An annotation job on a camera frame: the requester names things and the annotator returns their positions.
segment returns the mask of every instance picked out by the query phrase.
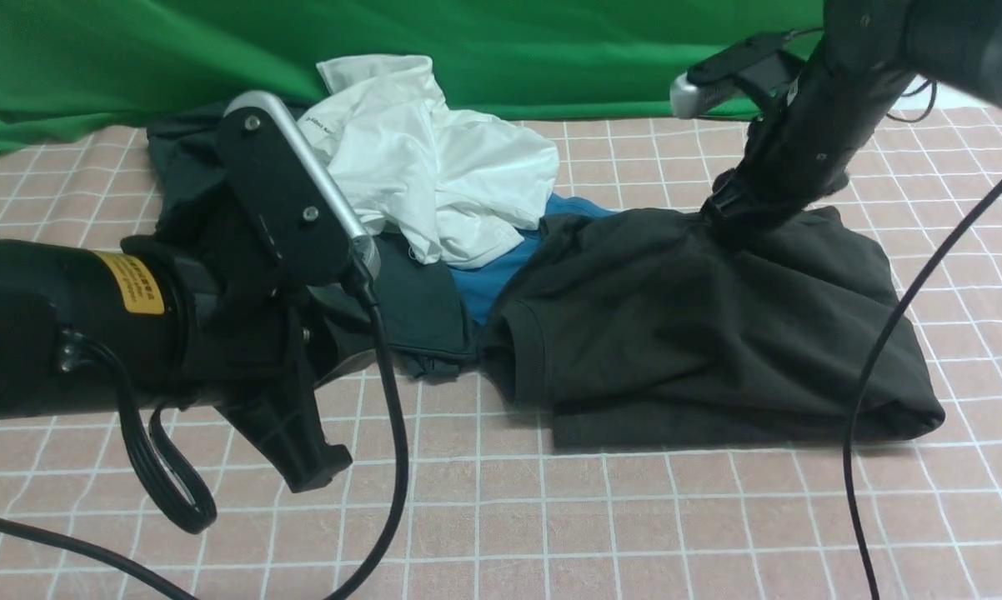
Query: yellow warning label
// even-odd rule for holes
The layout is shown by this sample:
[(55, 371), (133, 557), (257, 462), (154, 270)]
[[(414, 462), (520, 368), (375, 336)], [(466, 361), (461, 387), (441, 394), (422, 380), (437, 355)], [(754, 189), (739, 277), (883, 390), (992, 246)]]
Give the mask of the yellow warning label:
[(94, 251), (94, 254), (115, 275), (126, 312), (134, 315), (164, 315), (164, 297), (161, 296), (153, 274), (141, 260), (134, 255), (111, 251)]

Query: cable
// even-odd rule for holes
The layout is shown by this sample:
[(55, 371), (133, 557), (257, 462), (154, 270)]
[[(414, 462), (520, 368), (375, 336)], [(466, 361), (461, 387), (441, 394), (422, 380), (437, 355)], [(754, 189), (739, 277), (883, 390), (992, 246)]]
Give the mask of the cable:
[(942, 263), (946, 255), (950, 253), (950, 250), (957, 244), (961, 236), (971, 228), (971, 225), (979, 219), (979, 216), (982, 216), (986, 212), (986, 209), (990, 208), (997, 201), (997, 198), (1001, 197), (1001, 194), (1002, 177), (1001, 181), (998, 181), (997, 185), (990, 190), (990, 193), (986, 194), (986, 197), (982, 198), (982, 200), (979, 200), (979, 204), (976, 204), (961, 219), (957, 227), (950, 232), (950, 235), (939, 246), (939, 249), (935, 250), (935, 253), (928, 259), (927, 265), (924, 265), (924, 268), (920, 269), (920, 273), (912, 281), (912, 285), (909, 285), (909, 289), (906, 290), (905, 295), (901, 296), (901, 303), (898, 303), (897, 308), (891, 313), (890, 318), (886, 320), (886, 326), (883, 327), (883, 331), (879, 334), (876, 344), (871, 347), (871, 353), (868, 354), (868, 361), (865, 362), (858, 385), (856, 385), (853, 408), (849, 414), (846, 439), (841, 452), (843, 452), (843, 476), (846, 480), (846, 500), (849, 502), (849, 515), (851, 515), (851, 519), (853, 520), (853, 534), (856, 535), (856, 546), (861, 552), (861, 561), (864, 563), (864, 574), (868, 578), (868, 589), (870, 589), (872, 600), (879, 600), (879, 586), (876, 583), (875, 566), (872, 565), (871, 555), (868, 553), (868, 542), (864, 539), (860, 509), (856, 506), (856, 491), (853, 489), (853, 439), (856, 437), (856, 419), (858, 419), (861, 413), (864, 393), (867, 391), (868, 381), (871, 380), (871, 372), (875, 369), (880, 355), (882, 355), (883, 350), (886, 348), (886, 342), (889, 341), (898, 323), (901, 323), (905, 312), (909, 310), (909, 305), (912, 305), (912, 301), (915, 299), (916, 293), (920, 292), (920, 288), (924, 287), (928, 278), (931, 277), (931, 273), (935, 272), (935, 269)]
[(931, 79), (925, 79), (924, 83), (920, 84), (920, 87), (917, 87), (912, 92), (905, 92), (905, 94), (901, 94), (901, 97), (912, 98), (913, 96), (918, 96), (920, 94), (923, 94), (924, 90), (927, 90), (928, 87), (931, 87), (932, 83), (935, 83), (935, 81), (932, 81)]
[(938, 83), (938, 81), (927, 80), (927, 81), (924, 82), (923, 85), (920, 85), (920, 87), (917, 87), (916, 90), (914, 90), (912, 92), (906, 92), (905, 94), (902, 94), (901, 97), (902, 98), (912, 98), (916, 94), (920, 94), (920, 92), (922, 92), (924, 90), (927, 90), (928, 85), (931, 86), (931, 99), (929, 99), (928, 102), (927, 102), (927, 107), (924, 110), (924, 114), (920, 114), (920, 116), (918, 116), (917, 118), (904, 118), (903, 116), (896, 116), (896, 115), (893, 115), (893, 114), (890, 114), (889, 112), (887, 112), (886, 113), (886, 118), (890, 118), (891, 121), (909, 122), (909, 124), (913, 124), (913, 122), (924, 121), (925, 118), (927, 118), (928, 116), (931, 116), (931, 113), (935, 110), (935, 103), (939, 101), (939, 83)]
[[(149, 436), (146, 437), (146, 429), (141, 424), (138, 406), (134, 402), (131, 376), (126, 372), (123, 361), (96, 340), (84, 335), (75, 335), (75, 339), (81, 343), (84, 357), (96, 361), (112, 378), (126, 456), (146, 494), (181, 531), (191, 535), (203, 532), (215, 523), (215, 500), (200, 475), (166, 437), (161, 425), (161, 413), (165, 406), (157, 408), (149, 419)], [(176, 479), (178, 487), (171, 482), (165, 466)]]
[(48, 532), (45, 529), (32, 528), (31, 525), (24, 525), (14, 521), (0, 519), (0, 534), (10, 535), (28, 542), (44, 544), (44, 546), (67, 550), (75, 554), (92, 558), (94, 561), (119, 569), (141, 583), (155, 589), (165, 598), (170, 600), (197, 600), (196, 598), (178, 588), (177, 585), (169, 582), (165, 578), (159, 577), (153, 571), (142, 567), (139, 563), (115, 554), (111, 550), (94, 546), (92, 543), (61, 535), (55, 532)]
[(368, 313), (371, 320), (372, 337), (375, 338), (375, 361), (379, 364), (380, 377), (383, 380), (383, 396), (386, 399), (386, 411), (390, 415), (390, 432), (394, 435), (394, 454), (397, 463), (397, 474), (394, 481), (394, 500), (390, 502), (390, 515), (386, 517), (383, 533), (368, 553), (365, 561), (357, 567), (349, 580), (336, 589), (326, 600), (346, 600), (368, 580), (376, 567), (383, 562), (386, 551), (394, 542), (401, 525), (401, 517), (405, 512), (405, 501), (409, 498), (409, 433), (405, 430), (405, 415), (401, 410), (401, 398), (398, 392), (398, 380), (394, 373), (394, 353), (390, 349), (390, 338), (387, 337), (383, 323), (383, 313), (380, 312), (379, 297), (375, 295), (372, 276), (360, 257), (354, 258), (352, 276), (342, 281), (345, 291), (356, 297), (360, 307)]

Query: table surface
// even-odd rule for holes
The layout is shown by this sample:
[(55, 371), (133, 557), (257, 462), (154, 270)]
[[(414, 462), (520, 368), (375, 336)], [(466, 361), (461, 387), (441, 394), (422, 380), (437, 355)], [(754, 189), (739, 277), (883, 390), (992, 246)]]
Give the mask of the table surface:
[[(714, 121), (527, 122), (561, 151), (557, 191), (611, 208), (694, 209), (736, 163), (743, 129)], [(141, 130), (0, 159), (0, 238), (113, 250), (161, 200)], [(887, 122), (831, 198), (885, 246), (904, 288), (1002, 174), (1002, 114)], [(886, 598), (1002, 597), (1002, 201), (911, 313), (946, 424), (858, 461)], [(361, 599), (863, 598), (837, 449), (554, 456), (481, 377), (402, 384), (413, 489)], [(355, 466), (289, 494), (210, 409), (169, 419), (214, 490), (202, 536), (170, 525), (126, 460), (113, 415), (0, 423), (0, 516), (131, 555), (201, 598), (322, 598), (367, 554), (390, 501), (378, 372), (318, 393)], [(0, 598), (153, 598), (120, 573), (0, 538)]]

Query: green backdrop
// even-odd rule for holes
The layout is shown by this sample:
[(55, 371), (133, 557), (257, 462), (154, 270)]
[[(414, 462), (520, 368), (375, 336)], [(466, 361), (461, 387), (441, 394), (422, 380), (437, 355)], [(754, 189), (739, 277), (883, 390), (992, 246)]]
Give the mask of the green backdrop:
[(248, 88), (322, 97), (318, 61), (372, 52), (435, 58), (454, 107), (663, 115), (688, 65), (821, 13), (822, 0), (0, 0), (0, 153)]

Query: robotic arm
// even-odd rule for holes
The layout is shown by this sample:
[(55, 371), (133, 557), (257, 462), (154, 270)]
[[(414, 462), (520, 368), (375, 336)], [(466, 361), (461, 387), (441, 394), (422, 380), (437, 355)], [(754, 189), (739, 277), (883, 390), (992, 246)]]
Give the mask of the robotic arm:
[(758, 35), (672, 84), (680, 118), (737, 92), (763, 111), (701, 208), (734, 249), (845, 186), (853, 155), (916, 75), (1002, 109), (1002, 0), (828, 0), (824, 23), (807, 64), (785, 51), (788, 35)]

